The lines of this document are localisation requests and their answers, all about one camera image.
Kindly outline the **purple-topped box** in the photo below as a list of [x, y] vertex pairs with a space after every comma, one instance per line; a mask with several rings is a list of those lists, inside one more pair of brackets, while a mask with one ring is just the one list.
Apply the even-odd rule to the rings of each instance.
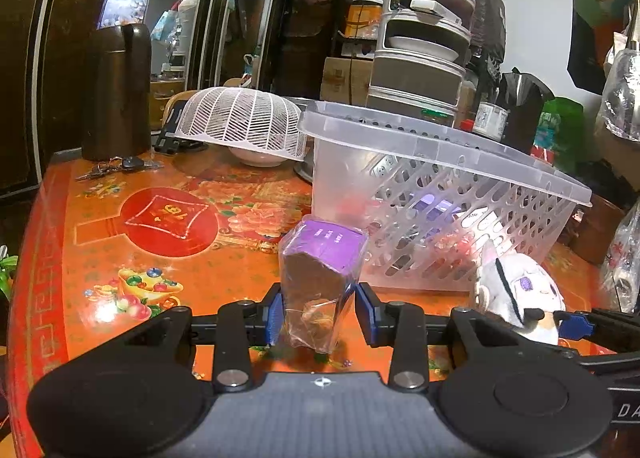
[[306, 215], [279, 244], [285, 332], [294, 346], [330, 354], [352, 302], [368, 235]]

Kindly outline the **white mesh food cover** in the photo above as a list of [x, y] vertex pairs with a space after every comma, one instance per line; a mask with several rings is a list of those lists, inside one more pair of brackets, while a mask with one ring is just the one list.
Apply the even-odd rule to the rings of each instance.
[[252, 88], [216, 86], [189, 98], [175, 137], [300, 161], [307, 137], [302, 111], [287, 98]]

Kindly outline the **dark wooden wardrobe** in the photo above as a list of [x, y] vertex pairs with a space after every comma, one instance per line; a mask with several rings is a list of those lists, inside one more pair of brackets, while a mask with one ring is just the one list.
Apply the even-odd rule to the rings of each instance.
[[[3, 195], [36, 187], [54, 154], [79, 146], [93, 47], [124, 25], [153, 28], [183, 1], [1, 0]], [[149, 79], [178, 60], [183, 85], [206, 88], [251, 62], [256, 88], [314, 97], [349, 0], [194, 2], [151, 41]]]

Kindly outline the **hanging clear plastic bag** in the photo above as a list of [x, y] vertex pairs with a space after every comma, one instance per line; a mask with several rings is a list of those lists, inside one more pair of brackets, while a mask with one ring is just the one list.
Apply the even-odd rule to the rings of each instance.
[[623, 140], [639, 141], [639, 0], [634, 0], [626, 46], [612, 65], [602, 95], [599, 116], [606, 128]]

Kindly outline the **clear plastic lattice basket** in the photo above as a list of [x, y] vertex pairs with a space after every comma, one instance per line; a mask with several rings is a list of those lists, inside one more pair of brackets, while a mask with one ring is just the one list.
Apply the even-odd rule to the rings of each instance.
[[541, 262], [591, 190], [549, 163], [448, 126], [307, 100], [312, 213], [364, 230], [361, 278], [385, 289], [467, 292], [492, 244]]

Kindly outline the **key bunch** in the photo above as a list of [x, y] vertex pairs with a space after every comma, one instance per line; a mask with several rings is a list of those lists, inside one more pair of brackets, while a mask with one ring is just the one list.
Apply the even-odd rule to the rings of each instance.
[[114, 173], [137, 173], [163, 169], [163, 167], [163, 163], [154, 160], [143, 160], [139, 157], [114, 157], [110, 160], [99, 162], [87, 173], [78, 176], [76, 180], [98, 180]]

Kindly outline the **tiered dish rack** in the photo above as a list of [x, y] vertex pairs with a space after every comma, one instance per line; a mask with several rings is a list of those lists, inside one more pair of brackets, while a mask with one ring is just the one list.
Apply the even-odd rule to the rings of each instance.
[[453, 126], [475, 0], [383, 0], [367, 106]]

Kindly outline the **green shopping bag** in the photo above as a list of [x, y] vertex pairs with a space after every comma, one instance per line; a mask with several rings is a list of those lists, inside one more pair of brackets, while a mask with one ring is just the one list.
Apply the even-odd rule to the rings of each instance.
[[542, 107], [530, 153], [564, 172], [574, 174], [584, 147], [584, 107], [566, 97]]

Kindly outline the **white bowl under cover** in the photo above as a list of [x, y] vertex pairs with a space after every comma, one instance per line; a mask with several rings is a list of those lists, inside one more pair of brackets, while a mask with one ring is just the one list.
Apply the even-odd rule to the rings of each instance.
[[246, 166], [252, 166], [253, 168], [276, 168], [286, 162], [285, 158], [263, 154], [262, 152], [252, 152], [248, 149], [230, 147], [229, 152], [231, 152], [239, 162], [242, 162]]

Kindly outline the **white plush toy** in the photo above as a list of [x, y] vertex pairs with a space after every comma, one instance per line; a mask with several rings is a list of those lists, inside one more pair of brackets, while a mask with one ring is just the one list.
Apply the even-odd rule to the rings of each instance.
[[518, 252], [498, 256], [487, 241], [480, 252], [471, 304], [474, 310], [505, 322], [529, 340], [557, 345], [553, 314], [566, 310], [555, 281], [535, 260]]

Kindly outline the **brown thermos flask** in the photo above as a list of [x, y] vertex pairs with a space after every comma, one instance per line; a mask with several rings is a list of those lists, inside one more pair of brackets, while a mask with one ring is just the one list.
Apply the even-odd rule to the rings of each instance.
[[82, 158], [106, 161], [151, 149], [151, 60], [146, 25], [120, 25], [93, 33], [82, 106]]

